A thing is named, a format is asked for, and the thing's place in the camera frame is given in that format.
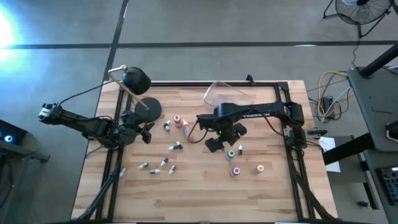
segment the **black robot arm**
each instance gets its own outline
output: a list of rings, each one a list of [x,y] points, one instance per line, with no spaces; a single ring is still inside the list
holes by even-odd
[[[62,124],[81,132],[81,135],[87,139],[97,139],[98,142],[108,148],[131,144],[135,141],[137,135],[142,135],[145,143],[150,143],[151,135],[149,130],[153,124],[139,127],[144,120],[134,113],[125,114],[122,117],[124,123],[121,126],[112,119],[106,118],[86,118],[84,116],[64,110],[56,103],[45,103],[39,113],[39,119],[45,124]]]
[[[301,105],[281,101],[243,106],[234,103],[222,103],[214,109],[213,114],[197,115],[197,123],[201,130],[205,129],[217,133],[218,139],[211,138],[205,142],[209,150],[215,152],[224,148],[223,142],[226,141],[232,146],[240,136],[246,134],[246,128],[242,124],[236,123],[240,119],[270,116],[279,118],[284,124],[293,128],[296,133],[301,132],[301,127],[304,125]]]

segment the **yellow cable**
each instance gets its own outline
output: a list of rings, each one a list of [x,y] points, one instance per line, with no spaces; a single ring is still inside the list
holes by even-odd
[[[333,110],[331,110],[328,114],[325,114],[325,115],[322,115],[322,112],[321,112],[321,83],[322,83],[322,79],[323,79],[323,76],[325,76],[326,74],[328,74],[328,73],[332,73],[332,74],[336,74],[336,75],[341,75],[341,76],[343,76],[343,77],[348,77],[348,75],[347,74],[345,74],[345,73],[341,73],[341,72],[335,72],[335,71],[327,71],[327,72],[324,72],[322,75],[321,75],[321,77],[319,78],[319,81],[318,81],[318,114],[319,114],[319,116],[321,117],[321,118],[327,118],[327,117],[329,117],[335,110],[337,110],[337,108],[338,107],[335,107]],[[340,105],[340,104],[342,104],[342,103],[344,103],[345,101],[347,101],[349,98],[351,98],[352,96],[354,96],[353,94],[351,94],[349,97],[347,97],[347,98],[345,98],[345,99],[343,99],[343,100],[341,100],[339,103],[338,103],[338,105]]]

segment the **wooden table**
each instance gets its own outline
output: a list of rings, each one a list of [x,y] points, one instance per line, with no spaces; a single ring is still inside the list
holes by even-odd
[[[304,82],[288,83],[292,101],[303,107],[303,128],[313,128]],[[152,87],[145,95],[140,96],[157,98],[162,105],[162,116],[150,131],[150,144],[143,143],[141,137],[138,137],[134,144],[125,147],[122,167],[127,171],[119,180],[114,222],[297,221],[284,141],[271,130],[264,119],[241,121],[247,127],[248,133],[233,147],[225,144],[225,152],[230,149],[236,151],[241,144],[244,153],[229,163],[225,159],[225,152],[211,153],[204,141],[198,144],[188,143],[182,130],[176,128],[173,122],[169,133],[163,129],[163,124],[172,120],[175,114],[187,120],[192,128],[197,114],[211,113],[203,102],[206,89],[207,87]],[[272,88],[239,89],[253,97],[254,103],[275,101],[275,91]],[[98,116],[113,116],[118,90],[115,83],[103,87]],[[269,120],[276,130],[281,131],[278,119]],[[200,138],[203,133],[197,127],[193,135]],[[209,133],[206,139],[214,136]],[[168,148],[176,141],[180,141],[184,149],[169,151]],[[90,142],[88,151],[97,147],[97,142]],[[81,215],[98,193],[105,157],[106,150],[100,150],[85,160],[73,218]],[[168,157],[169,162],[161,167],[160,162],[164,157]],[[149,167],[139,170],[138,166],[143,162],[148,162]],[[265,167],[265,171],[252,175],[252,170],[259,164]],[[176,165],[177,170],[169,175],[172,165]],[[309,146],[305,149],[305,165],[312,192],[328,212],[336,217],[335,203],[319,148]],[[232,178],[229,174],[234,167],[241,168],[241,174],[237,178]],[[162,172],[150,174],[149,169],[161,169]],[[306,214],[302,192],[300,198]],[[107,207],[108,204],[105,203],[104,215],[108,211]]]

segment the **concrete floor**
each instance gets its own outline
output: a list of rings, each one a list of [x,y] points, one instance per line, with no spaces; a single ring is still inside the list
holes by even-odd
[[[0,211],[4,223],[70,218],[88,143],[74,130],[40,123],[37,114],[42,103],[59,102],[103,81],[106,64],[112,61],[109,47],[119,15],[125,15],[119,43],[277,42],[272,47],[117,49],[115,67],[140,67],[153,80],[243,80],[251,74],[256,80],[304,80],[307,89],[312,89],[324,71],[352,67],[356,28],[339,18],[323,20],[328,0],[130,0],[126,12],[121,12],[122,3],[0,1],[0,26],[6,31],[0,37],[0,47],[15,44],[24,48],[0,50],[0,92],[7,96],[0,99],[0,118],[31,132],[40,141],[41,151],[51,155],[47,164],[25,161],[24,168],[19,166],[21,181]],[[390,13],[363,39],[369,42],[356,51],[357,65],[367,65],[387,50],[390,42],[383,41],[397,40],[398,29],[393,29],[397,19],[396,13]],[[311,41],[330,43],[295,46],[299,45],[296,42]],[[57,49],[76,48],[60,44],[82,45],[76,45],[80,49]],[[92,44],[109,46],[95,48]],[[337,97],[347,87],[348,82],[333,85],[327,94]],[[99,89],[91,91],[63,106],[93,116],[99,93]],[[316,94],[308,93],[311,98]],[[359,136],[367,129],[357,114],[360,110],[352,98],[349,111],[339,121],[315,122],[330,136]],[[359,198],[365,200],[360,186],[331,184],[340,218],[369,222],[368,216],[362,215],[367,213],[374,222],[386,222],[382,210],[354,206]],[[359,195],[349,197],[353,187]]]

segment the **lamp base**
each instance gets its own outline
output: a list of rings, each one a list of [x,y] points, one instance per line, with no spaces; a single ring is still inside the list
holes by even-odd
[[[162,106],[160,105],[159,101],[153,97],[146,97],[141,99],[141,101],[149,107],[149,110],[146,110],[145,106],[138,102],[134,112],[139,116],[144,117],[147,123],[156,121],[157,118],[159,118],[162,114]]]

